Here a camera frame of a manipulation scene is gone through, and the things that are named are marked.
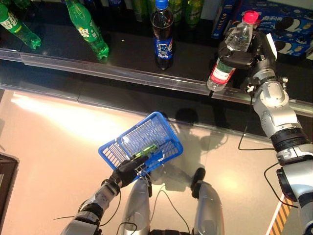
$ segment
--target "floor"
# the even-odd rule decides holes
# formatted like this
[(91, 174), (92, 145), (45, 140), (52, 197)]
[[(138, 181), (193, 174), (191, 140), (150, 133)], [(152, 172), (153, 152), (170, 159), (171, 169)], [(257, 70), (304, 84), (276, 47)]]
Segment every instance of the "floor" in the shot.
[[(60, 234), (79, 205), (108, 178), (110, 167), (98, 155), (98, 147), (134, 126), (144, 116), (26, 93), (5, 91), (0, 103), (1, 152), (20, 161), (2, 234)], [(190, 127), (172, 123), (184, 153), (166, 165), (170, 174), (153, 177), (152, 208), (157, 191), (165, 183), (173, 204), (193, 227), (197, 207), (188, 188), (199, 166), (205, 181), (218, 192), (224, 213), (226, 235), (264, 235), (277, 200), (263, 178), (264, 170), (277, 162), (274, 151), (240, 151), (239, 133), (214, 127)], [(269, 142), (245, 138), (245, 148), (270, 147)], [(275, 169), (268, 172), (281, 194)], [(121, 191), (116, 216), (103, 227), (115, 234), (132, 186)], [(103, 222), (116, 209), (111, 202)], [(186, 231), (185, 224), (161, 195), (151, 229)]]

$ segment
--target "green plastic bottle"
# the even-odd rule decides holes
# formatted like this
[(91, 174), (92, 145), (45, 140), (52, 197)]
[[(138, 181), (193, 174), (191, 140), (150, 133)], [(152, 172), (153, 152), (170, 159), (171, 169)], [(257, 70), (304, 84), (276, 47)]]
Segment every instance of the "green plastic bottle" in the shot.
[(9, 6), (11, 4), (11, 0), (0, 0), (0, 3), (3, 3), (6, 6)]
[(8, 8), (0, 3), (0, 24), (32, 49), (40, 47), (40, 38), (30, 31)]
[(30, 0), (13, 0), (20, 9), (27, 9), (30, 6)]
[(169, 0), (168, 3), (174, 16), (174, 23), (178, 25), (182, 15), (182, 0)]
[(156, 0), (147, 0), (149, 18), (151, 18), (152, 13), (156, 11)]
[(185, 12), (185, 20), (190, 28), (197, 26), (203, 8), (203, 0), (188, 0)]
[(132, 0), (133, 10), (138, 22), (146, 22), (148, 17), (147, 0)]
[(71, 21), (84, 40), (89, 43), (98, 59), (108, 57), (109, 47), (103, 41), (99, 27), (93, 22), (89, 11), (78, 0), (66, 0), (65, 2)]

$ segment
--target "plastic basket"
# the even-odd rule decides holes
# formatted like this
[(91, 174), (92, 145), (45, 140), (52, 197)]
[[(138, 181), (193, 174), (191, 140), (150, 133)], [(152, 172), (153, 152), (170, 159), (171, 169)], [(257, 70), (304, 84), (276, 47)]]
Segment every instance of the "plastic basket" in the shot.
[(99, 154), (116, 169), (124, 160), (153, 144), (158, 146), (158, 151), (145, 162), (147, 173), (183, 152), (179, 139), (159, 112), (151, 113), (120, 137), (101, 146)]

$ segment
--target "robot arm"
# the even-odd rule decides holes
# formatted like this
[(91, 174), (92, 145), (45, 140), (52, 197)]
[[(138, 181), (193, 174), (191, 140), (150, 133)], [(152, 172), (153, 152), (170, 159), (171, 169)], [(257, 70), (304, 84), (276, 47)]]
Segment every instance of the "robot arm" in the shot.
[(220, 59), (227, 65), (250, 69), (245, 86), (255, 97), (253, 108), (261, 126), (273, 143), (282, 166), (277, 170), (284, 195), (299, 204), (303, 233), (313, 234), (313, 145), (303, 132), (297, 116), (289, 106), (286, 78), (275, 74), (277, 52), (268, 34), (256, 33), (251, 53), (227, 51), (220, 47)]
[(78, 213), (61, 235), (101, 235), (99, 224), (110, 201), (119, 194), (122, 187), (134, 180), (137, 176), (136, 169), (147, 159), (147, 156), (142, 156), (122, 162), (111, 177), (102, 182), (102, 186), (94, 195), (80, 206)]

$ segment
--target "oreo box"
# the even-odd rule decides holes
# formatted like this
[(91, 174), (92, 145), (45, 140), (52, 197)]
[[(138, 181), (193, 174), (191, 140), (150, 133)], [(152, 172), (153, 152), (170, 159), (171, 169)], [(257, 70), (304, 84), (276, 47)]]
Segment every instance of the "oreo box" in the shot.
[(240, 23), (248, 10), (259, 13), (259, 26), (306, 35), (313, 33), (312, 10), (265, 0), (241, 0), (234, 12), (230, 28)]
[(272, 35), (276, 50), (281, 54), (300, 56), (310, 47), (310, 36), (308, 35), (261, 26), (258, 27), (258, 30)]
[(228, 22), (231, 20), (231, 13), (234, 9), (235, 3), (238, 2), (237, 0), (222, 0), (220, 7), (217, 11), (213, 30), (212, 30), (212, 38), (220, 38), (223, 34), (223, 31), (228, 24)]

